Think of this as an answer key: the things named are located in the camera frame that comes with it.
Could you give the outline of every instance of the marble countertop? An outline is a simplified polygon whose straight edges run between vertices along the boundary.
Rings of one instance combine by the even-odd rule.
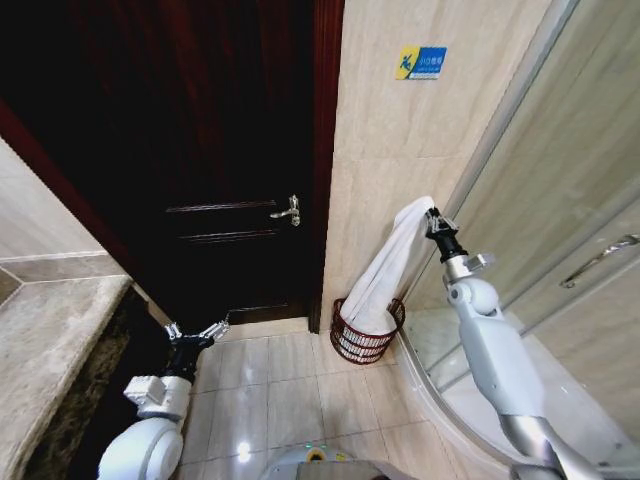
[[[24,284],[0,307],[0,478],[19,478],[131,280]]]

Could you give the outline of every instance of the door handle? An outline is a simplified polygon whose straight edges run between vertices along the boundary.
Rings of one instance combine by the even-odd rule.
[[[289,197],[289,209],[282,212],[273,212],[269,214],[271,218],[282,218],[291,215],[291,225],[297,227],[300,225],[300,206],[298,203],[298,197],[291,195]]]
[[[627,247],[631,247],[633,245],[638,245],[638,244],[640,244],[640,235],[635,235],[631,233],[624,235],[617,242],[609,245],[602,252],[600,252],[598,255],[593,257],[591,260],[589,260],[587,263],[582,265],[575,272],[573,272],[571,275],[569,275],[567,278],[561,281],[560,286],[563,288],[575,287],[578,278],[580,278],[584,274],[584,272],[589,270],[591,267],[599,264],[605,258],[607,258],[610,255],[613,255],[614,253],[619,252],[620,250],[623,250]]]

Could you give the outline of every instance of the beige wall tile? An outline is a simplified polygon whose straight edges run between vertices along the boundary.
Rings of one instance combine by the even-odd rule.
[[[193,385],[193,393],[210,392],[218,388],[222,367],[222,346],[213,345],[198,357],[198,370]]]
[[[269,448],[324,438],[316,377],[269,384]]]
[[[465,439],[465,444],[461,444],[458,439],[455,443],[449,441],[444,434],[444,429],[439,427],[440,425],[436,426],[438,435],[457,478],[466,480],[507,480],[509,478],[508,466],[499,463],[468,439]]]
[[[267,448],[267,386],[218,390],[207,458]]]
[[[103,248],[0,138],[0,258]]]
[[[315,375],[311,334],[293,333],[269,338],[269,381]]]
[[[451,463],[446,448],[431,422],[382,429],[389,461],[419,480],[466,478],[464,470]]]
[[[413,392],[403,375],[398,365],[365,370],[371,400],[381,427],[427,419],[419,395]]]
[[[185,422],[181,463],[200,462],[207,459],[215,395],[215,392],[208,392],[191,397],[189,415]]]
[[[324,433],[327,437],[378,428],[364,372],[342,372],[318,377]]]
[[[444,206],[550,0],[347,0],[321,329],[421,195]],[[397,81],[405,45],[448,47],[436,81]]]
[[[267,383],[267,344],[266,338],[256,338],[219,345],[222,365],[218,388]]]

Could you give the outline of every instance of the shower door handle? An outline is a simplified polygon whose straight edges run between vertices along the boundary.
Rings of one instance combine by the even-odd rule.
[[[561,281],[560,286],[563,288],[575,287],[578,278],[580,278],[591,267],[599,264],[605,258],[607,258],[610,255],[613,255],[614,253],[619,252],[620,250],[623,250],[627,247],[631,247],[633,245],[638,245],[638,244],[640,244],[640,235],[635,235],[630,233],[627,235],[624,235],[617,242],[609,245],[602,252],[600,252],[598,255],[593,257],[591,260],[589,260],[587,263],[582,265],[575,272],[573,272],[571,275],[569,275],[567,278]]]

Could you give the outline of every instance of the glass shower door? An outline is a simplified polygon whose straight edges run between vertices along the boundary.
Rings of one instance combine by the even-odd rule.
[[[526,336],[527,348],[550,392],[552,420],[555,416],[561,421],[563,410],[571,413],[564,415],[573,424],[558,430],[595,463],[608,462],[611,468],[622,468],[622,457],[635,458],[635,427],[630,426],[628,416],[622,419],[611,410],[601,385],[612,386],[611,395],[615,395],[613,386],[619,389],[622,382],[613,380],[614,371],[629,374],[631,370],[623,365],[634,365],[637,356],[633,350],[617,348],[613,337],[606,335],[589,337],[597,346],[566,344],[572,355],[551,339],[556,330],[558,338],[588,330],[591,324],[566,320],[573,318],[567,312],[579,304],[587,311],[597,311],[597,304],[604,301],[597,300],[598,289],[609,285],[619,272],[627,272],[640,253],[640,246],[624,249],[590,268],[573,288],[560,286],[624,235],[640,233],[638,18],[640,2],[633,0],[582,0],[577,5],[455,217],[464,247],[497,257],[485,278],[500,293],[508,320]],[[638,280],[627,274],[640,291]],[[441,275],[442,267],[433,257],[405,301],[405,336],[453,410],[494,447],[515,456],[495,413],[468,375],[459,347],[458,321],[444,300]],[[634,296],[630,291],[626,295]],[[584,307],[589,305],[584,303],[589,296],[596,306]],[[635,299],[618,300],[634,305]],[[635,332],[628,318],[631,311],[626,323],[611,323],[607,334]],[[571,333],[562,337],[560,332],[568,328],[565,325],[572,325]],[[586,378],[583,372],[576,373],[573,364],[565,365],[568,358],[580,362],[575,360],[581,358],[575,356],[579,348],[592,348],[599,355],[613,349],[620,358],[620,366],[609,370],[604,368],[606,357],[602,365],[591,362],[600,382],[597,394],[590,390],[596,387],[589,386],[596,377],[581,380]],[[627,384],[629,395],[640,404],[640,387],[630,379]],[[578,415],[581,409],[589,413]],[[587,440],[598,435],[607,439],[606,446]]]

